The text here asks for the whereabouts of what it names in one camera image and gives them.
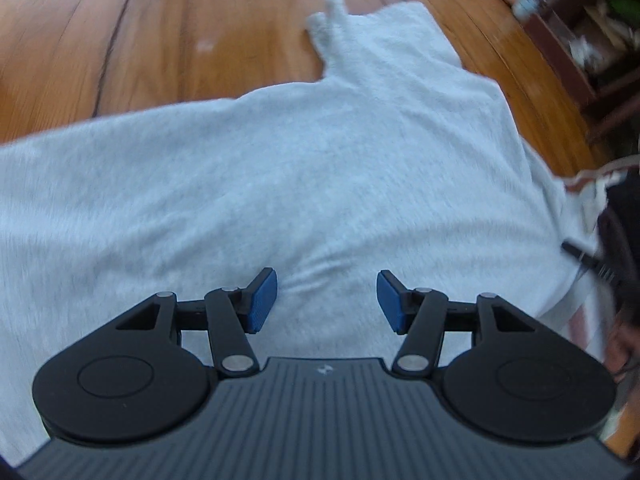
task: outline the ribbed black surface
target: ribbed black surface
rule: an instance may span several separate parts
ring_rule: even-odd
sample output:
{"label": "ribbed black surface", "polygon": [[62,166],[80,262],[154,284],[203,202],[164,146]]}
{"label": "ribbed black surface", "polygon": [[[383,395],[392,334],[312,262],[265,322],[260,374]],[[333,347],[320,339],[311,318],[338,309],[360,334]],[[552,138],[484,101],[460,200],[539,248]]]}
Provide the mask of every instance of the ribbed black surface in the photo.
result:
{"label": "ribbed black surface", "polygon": [[427,384],[396,380],[376,359],[276,358],[257,376],[223,381],[194,420],[162,438],[122,449],[50,442],[20,468],[28,480],[616,480],[627,472],[595,439],[521,448],[479,436]]}

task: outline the wooden floor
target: wooden floor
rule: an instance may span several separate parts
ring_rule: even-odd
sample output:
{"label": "wooden floor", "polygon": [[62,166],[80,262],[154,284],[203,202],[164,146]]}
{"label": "wooden floor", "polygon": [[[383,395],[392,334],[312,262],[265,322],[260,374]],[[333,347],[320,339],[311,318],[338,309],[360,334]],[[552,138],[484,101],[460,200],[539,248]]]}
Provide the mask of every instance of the wooden floor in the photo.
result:
{"label": "wooden floor", "polygon": [[[354,14],[401,0],[346,0]],[[559,174],[603,163],[502,0],[420,0],[465,66],[500,83],[521,134]],[[0,141],[157,105],[314,81],[303,30],[323,0],[0,0]]]}

